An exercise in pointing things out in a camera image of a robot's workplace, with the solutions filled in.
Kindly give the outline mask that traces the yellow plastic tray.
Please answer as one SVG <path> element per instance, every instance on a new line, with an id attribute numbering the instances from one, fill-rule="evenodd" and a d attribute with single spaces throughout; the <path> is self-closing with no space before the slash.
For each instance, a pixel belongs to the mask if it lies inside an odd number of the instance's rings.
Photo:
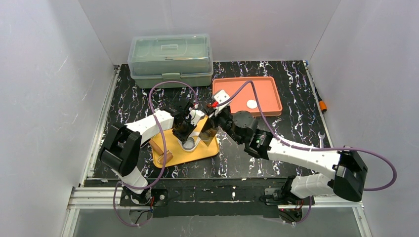
<path id="1" fill-rule="evenodd" d="M 205 117 L 203 120 L 199 121 L 197 127 L 193 132 L 200 132 L 204 123 L 208 117 Z M 169 162 L 166 162 L 166 167 L 174 166 L 182 163 L 192 162 L 204 158 L 209 158 L 215 156 L 219 153 L 220 147 L 218 140 L 214 138 L 210 146 L 207 146 L 203 141 L 200 141 L 198 147 L 193 152 L 186 152 L 181 149 L 181 146 L 178 143 L 178 139 L 172 134 L 172 131 L 168 130 L 164 132 L 167 150 L 173 155 L 173 159 Z M 151 140 L 154 140 L 160 148 L 164 150 L 163 139 L 161 134 L 157 134 Z M 163 164 L 158 164 L 155 160 L 156 153 L 152 150 L 153 164 L 157 168 L 163 167 Z"/>

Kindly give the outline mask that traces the white dough ball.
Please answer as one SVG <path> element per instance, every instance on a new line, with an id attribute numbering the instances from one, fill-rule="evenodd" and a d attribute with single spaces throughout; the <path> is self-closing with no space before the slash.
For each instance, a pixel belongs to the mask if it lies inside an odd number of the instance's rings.
<path id="1" fill-rule="evenodd" d="M 193 152 L 198 147 L 201 141 L 199 134 L 199 132 L 192 132 L 184 143 L 181 143 L 178 140 L 181 149 L 186 152 Z"/>

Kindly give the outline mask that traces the wooden dough roller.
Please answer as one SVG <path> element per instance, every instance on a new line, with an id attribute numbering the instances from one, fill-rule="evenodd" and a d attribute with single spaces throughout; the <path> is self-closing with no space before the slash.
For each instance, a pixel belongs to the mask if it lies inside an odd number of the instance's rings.
<path id="1" fill-rule="evenodd" d="M 164 161 L 164 157 L 166 156 L 166 162 L 169 162 L 173 159 L 173 155 L 170 152 L 170 150 L 167 150 L 166 152 L 163 151 L 162 148 L 159 147 L 159 145 L 154 141 L 151 140 L 149 142 L 149 144 L 151 145 L 153 152 L 156 153 L 154 160 L 158 163 L 158 164 L 163 164 Z"/>

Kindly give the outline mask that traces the metal scraper orange handle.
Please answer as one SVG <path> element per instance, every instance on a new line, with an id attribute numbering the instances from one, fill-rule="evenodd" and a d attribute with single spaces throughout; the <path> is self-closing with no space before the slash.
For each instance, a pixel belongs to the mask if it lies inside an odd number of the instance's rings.
<path id="1" fill-rule="evenodd" d="M 207 146 L 210 146 L 212 140 L 216 137 L 218 133 L 218 125 L 216 124 L 213 118 L 207 118 L 206 122 L 204 123 L 201 132 L 199 134 L 199 138 L 203 141 Z"/>

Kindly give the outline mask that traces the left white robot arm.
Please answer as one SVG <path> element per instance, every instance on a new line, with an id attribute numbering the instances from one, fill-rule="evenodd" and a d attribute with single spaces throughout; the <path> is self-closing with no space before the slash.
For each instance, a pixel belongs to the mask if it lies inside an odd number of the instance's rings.
<path id="1" fill-rule="evenodd" d="M 114 123 L 108 129 L 98 159 L 121 179 L 124 186 L 140 195 L 151 187 L 137 167 L 140 148 L 161 131 L 170 130 L 180 142 L 185 142 L 204 117 L 204 112 L 187 102 L 160 107 L 136 122 Z"/>

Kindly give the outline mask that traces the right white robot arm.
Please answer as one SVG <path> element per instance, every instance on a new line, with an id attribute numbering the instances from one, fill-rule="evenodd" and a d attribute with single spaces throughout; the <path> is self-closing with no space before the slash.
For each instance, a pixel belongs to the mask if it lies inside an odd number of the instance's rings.
<path id="1" fill-rule="evenodd" d="M 221 128 L 253 158 L 282 161 L 312 169 L 316 174 L 290 176 L 274 200 L 300 200 L 309 196 L 329 195 L 359 202 L 362 199 L 368 168 L 355 151 L 323 151 L 320 148 L 291 144 L 258 129 L 258 121 L 249 112 L 232 114 L 228 107 L 209 116 L 212 128 Z"/>

